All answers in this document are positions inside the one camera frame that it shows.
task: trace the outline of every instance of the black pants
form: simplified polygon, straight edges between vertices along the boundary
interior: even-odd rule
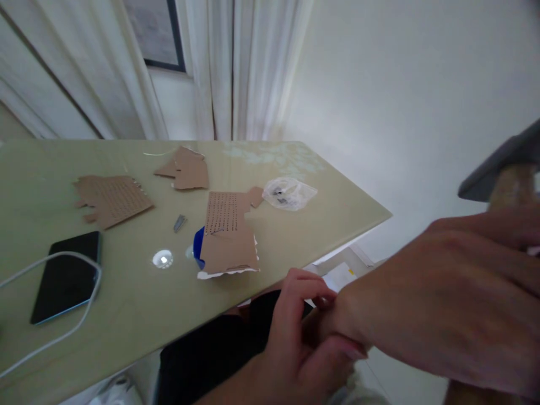
[[[189,405],[224,382],[266,347],[280,291],[254,299],[249,321],[222,315],[161,352],[158,405]],[[306,316],[311,311],[304,305]]]

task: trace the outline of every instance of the white charging cable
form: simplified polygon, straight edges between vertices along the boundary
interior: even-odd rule
[[[88,300],[88,305],[86,306],[86,310],[84,311],[84,314],[83,314],[83,317],[80,319],[79,323],[73,328],[71,329],[70,331],[64,333],[62,336],[60,337],[57,337],[56,339],[53,339],[51,340],[49,343],[47,344],[44,344],[43,346],[41,346],[40,348],[34,350],[33,352],[30,352],[28,353],[25,357],[23,357],[22,359],[20,359],[18,362],[16,362],[15,364],[13,364],[13,366],[9,367],[8,369],[2,371],[2,373],[0,373],[0,379],[5,377],[6,375],[8,375],[10,372],[12,372],[14,369],[16,369],[17,367],[19,367],[21,364],[23,364],[24,362],[26,362],[27,360],[31,359],[32,357],[34,357],[36,354],[44,351],[45,349],[48,349],[49,347],[57,344],[59,341],[62,341],[64,340],[66,337],[72,335],[78,328],[80,328],[80,326],[83,324],[84,320],[86,319],[86,315],[88,315],[88,311],[90,311],[90,307],[92,306],[92,303],[94,302],[94,298],[96,297],[96,293],[97,293],[97,290],[100,286],[100,282],[101,282],[101,272],[102,272],[102,269],[101,269],[101,266],[99,264],[97,264],[96,262],[94,262],[92,259],[89,259],[88,257],[86,257],[85,255],[82,255],[81,253],[77,253],[77,252],[70,252],[70,251],[65,251],[65,252],[58,252],[58,253],[54,253],[52,255],[49,255],[41,260],[38,260],[37,262],[31,264],[30,266],[22,269],[20,272],[18,273],[15,273],[13,276],[11,276],[10,278],[8,278],[7,280],[3,281],[2,283],[0,283],[0,288],[4,287],[5,285],[9,284],[10,282],[12,282],[13,280],[15,280],[16,278],[19,278],[20,276],[22,276],[23,274],[27,273],[28,271],[32,270],[34,267],[42,264],[43,262],[46,262],[48,260],[51,260],[51,259],[54,259],[55,257],[58,257],[58,256],[73,256],[73,257],[76,257],[78,259],[81,259],[81,260],[84,260],[85,262],[87,262],[90,266],[92,266],[93,268],[96,269],[96,272],[97,272],[97,279],[96,279],[96,284],[94,285],[94,289],[92,291],[92,295],[90,296],[90,299]]]

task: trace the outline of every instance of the small clear plastic bag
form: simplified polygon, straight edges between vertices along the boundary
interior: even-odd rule
[[[263,198],[276,208],[298,211],[315,197],[317,189],[295,178],[278,177],[266,183]]]

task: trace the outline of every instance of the black smartphone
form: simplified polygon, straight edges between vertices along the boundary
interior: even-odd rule
[[[101,234],[90,232],[56,242],[49,255],[61,251],[81,253],[100,264]],[[81,259],[66,255],[49,260],[30,323],[38,325],[88,302],[96,280],[97,270]]]

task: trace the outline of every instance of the cardboard with holes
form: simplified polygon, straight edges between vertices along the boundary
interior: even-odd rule
[[[260,271],[256,241],[244,214],[262,201],[262,188],[248,193],[211,191],[208,196],[206,223],[202,238],[201,260],[205,262],[205,277]]]
[[[84,216],[85,221],[96,221],[104,230],[154,206],[141,185],[130,176],[88,175],[79,177],[73,185],[80,196],[75,206],[94,208],[92,214]]]

